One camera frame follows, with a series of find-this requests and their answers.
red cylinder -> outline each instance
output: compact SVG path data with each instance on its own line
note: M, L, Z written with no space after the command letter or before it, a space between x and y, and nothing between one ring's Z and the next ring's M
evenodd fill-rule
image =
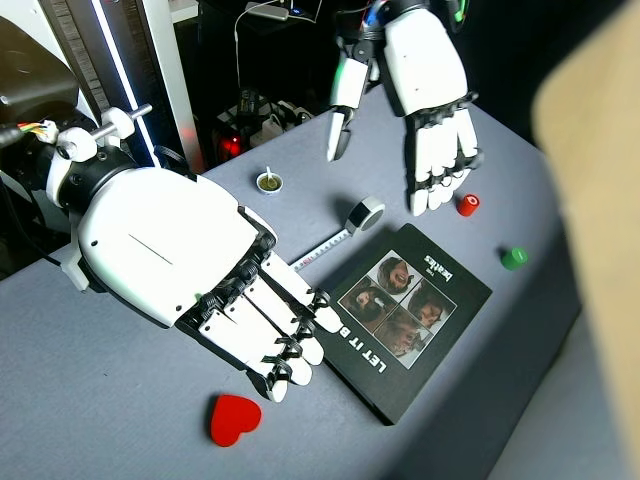
M458 202L457 209L458 213L464 217L469 217L473 215L473 212L476 211L476 208L480 206L480 199L475 195L468 194L465 195L462 200Z

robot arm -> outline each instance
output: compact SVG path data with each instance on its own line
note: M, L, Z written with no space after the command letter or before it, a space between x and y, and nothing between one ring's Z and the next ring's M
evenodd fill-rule
M475 98L467 88L464 67L440 20L419 0L376 1L361 26L361 38L347 61L375 65L374 53L384 55L388 78L397 94L400 109L408 117L407 140L413 146L408 164L415 165L409 185L411 212L420 215L450 201L469 171L481 160L477 139L467 110ZM366 76L363 67L347 69L341 59L334 92L362 93ZM377 74L377 68L371 68ZM355 98L342 95L336 98ZM359 103L334 103L328 158L335 160L346 148L350 132L346 125ZM344 119L342 134L337 123Z
M136 168L113 146L149 110L111 109L93 132L60 133L47 195L72 221L63 271L81 290L93 280L156 323L211 342L279 402L322 361L315 329L337 332L340 319L273 251L275 232L255 212L204 177Z

let it be album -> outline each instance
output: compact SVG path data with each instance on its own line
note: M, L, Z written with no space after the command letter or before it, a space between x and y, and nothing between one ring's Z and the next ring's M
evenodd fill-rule
M411 224L331 293L344 327L328 363L384 423L400 420L491 290Z

led light strip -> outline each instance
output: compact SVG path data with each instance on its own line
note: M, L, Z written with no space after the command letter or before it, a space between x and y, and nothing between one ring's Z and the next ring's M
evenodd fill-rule
M107 17L104 14L104 10L102 10L100 0L91 0L91 3L93 4L93 10L96 12L96 16L98 17L98 23L100 24L100 29L102 30L104 39L106 40L107 46L109 47L111 58L113 59L113 63L116 66L118 76L120 77L120 82L122 82L122 86L124 87L127 99L129 100L129 104L131 105L131 110L135 110L139 105L135 95L133 94L133 89L131 88L131 83L129 83L129 77L127 76L127 72L125 71L124 65L122 64L120 54L118 53L118 47L116 47L116 42L113 40L113 35L111 34L111 29L109 28ZM153 143L151 142L151 137L149 136L147 125L144 123L144 119L142 117L138 117L136 121L138 122L138 127L140 127L140 133L142 133L142 138L144 139L144 143L147 146L147 150L149 150L149 155L151 155L153 165L159 167L160 162L158 162L158 157L156 157L153 153Z

